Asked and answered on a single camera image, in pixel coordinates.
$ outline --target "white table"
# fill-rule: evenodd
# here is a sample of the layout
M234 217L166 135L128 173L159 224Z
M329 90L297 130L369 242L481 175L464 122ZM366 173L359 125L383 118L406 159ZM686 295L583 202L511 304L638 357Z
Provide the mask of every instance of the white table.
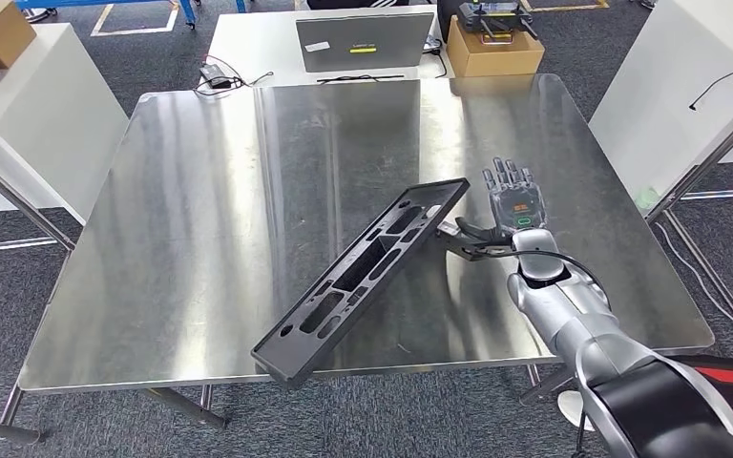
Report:
M128 116L70 24L32 27L0 74L0 177L34 207L85 223ZM0 195L0 210L14 208Z
M222 14L218 18L215 36L209 47L209 54L218 57L241 73L242 77L251 81L258 76L273 72L258 86L299 86L319 84L323 78L335 78L342 75L359 75L368 73L373 76L402 74L404 79L435 78L443 73L440 59L431 54L422 54L417 67L392 69L369 69L367 71L344 71L308 73L304 70L302 50L299 36L296 33L298 19L320 17L349 17L386 15L390 13L407 14L414 12L433 12L431 33L442 40L442 33L437 23L436 5L417 5L391 8L360 8L353 10L303 10L284 12L255 12L250 14ZM445 77L453 76L453 69L442 50L443 61L448 69Z
M687 108L732 71L733 2L657 4L589 123L644 212L733 130L733 76Z

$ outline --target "gray laptop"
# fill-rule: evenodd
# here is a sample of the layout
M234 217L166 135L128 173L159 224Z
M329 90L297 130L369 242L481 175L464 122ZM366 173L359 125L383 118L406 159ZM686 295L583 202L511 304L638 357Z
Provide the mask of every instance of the gray laptop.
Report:
M433 20L433 12L297 20L304 70L416 67Z

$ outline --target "sticker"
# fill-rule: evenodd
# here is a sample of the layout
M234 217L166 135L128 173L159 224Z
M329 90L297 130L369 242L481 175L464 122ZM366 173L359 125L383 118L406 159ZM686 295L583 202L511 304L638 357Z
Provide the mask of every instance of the sticker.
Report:
M330 44L326 41L320 42L320 43L314 43L312 45L306 45L304 47L308 52L315 52L315 51L321 51L321 50L329 50Z

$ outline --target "black plastic tray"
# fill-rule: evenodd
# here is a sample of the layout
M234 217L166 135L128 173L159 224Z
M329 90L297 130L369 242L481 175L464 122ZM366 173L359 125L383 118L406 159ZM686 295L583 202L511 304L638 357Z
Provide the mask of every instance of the black plastic tray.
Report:
M251 356L277 382L300 385L469 187L459 178L408 188L255 345Z

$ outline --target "metal pole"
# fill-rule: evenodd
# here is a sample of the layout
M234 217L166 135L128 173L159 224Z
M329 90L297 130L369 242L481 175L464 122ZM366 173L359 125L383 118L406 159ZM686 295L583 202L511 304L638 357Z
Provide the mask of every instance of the metal pole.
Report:
M701 193L687 193L681 200L701 200L705 198L733 198L733 189L728 191L705 191Z
M0 425L0 438L16 444L34 444L41 440L40 431Z
M12 390L10 390L10 396L7 398L7 405L4 406L4 411L1 412L0 424L11 427L12 422L15 421L15 414L18 413L18 406L21 404L21 400L24 399L24 391L18 387L16 381L12 384Z
M567 382L575 377L569 367L563 367L556 373L550 375L546 379L539 382L537 385L528 389L521 397L518 398L518 402L522 406L529 406L533 400L541 399L545 394L550 393L559 387L566 385Z
M204 385L200 388L200 406L205 410L212 410L212 386Z
M181 396L173 389L148 388L142 390L142 393L198 420L202 425L209 425L217 429L224 429L226 427L226 420Z
M667 193L667 195L659 201L656 207L654 207L653 210L651 210L650 213L647 214L647 217L645 217L645 219L647 220L648 224L653 223L663 211L669 209L676 202L676 200L684 196L690 189L692 189L692 187L695 186L695 184L698 183L698 181L705 174L707 174L712 169L712 167L718 164L718 162L720 162L724 156L732 151L732 148L733 131L729 133L729 135L727 135L726 138L724 138L723 141L719 143L714 150L712 150L712 153L710 153L709 156L707 156L707 158L704 159L701 164L694 166L687 173L687 175L685 175L681 179L681 181L676 183L676 185L673 186L670 192Z
M726 305L728 305L729 309L732 312L732 316L733 316L732 293L726 288L726 285L723 284L721 277L718 276L718 273L715 272L715 269L713 269L709 261L706 260L706 257L703 255L703 252L699 249L698 245L696 245L696 243L693 241L692 237L687 232L687 229L681 224L681 221L679 221L679 219L676 218L676 216L673 214L672 211L668 210L667 212L665 212L665 214L667 216L667 220L670 221L670 224L679 234L679 237L681 238L681 242L684 243L687 249L690 250L690 253L692 253L693 258L695 258L698 264L701 265L703 269L703 273L706 274L709 280L712 281L712 284L715 285L715 289L718 291L718 294L721 295L721 297L723 298L723 301L726 302Z
M35 223L46 235L57 240L67 250L74 250L74 243L57 229L46 217L44 217L38 209L36 209L28 200L18 194L18 192L3 178L0 177L0 194L12 205L18 208L27 218Z
M541 376L538 374L538 366L527 364L527 376L530 378L530 385L535 386L541 383Z
M51 237L38 237L35 239L0 241L0 251L12 250L15 248L27 248L30 246L53 245L55 243L57 243L57 241Z

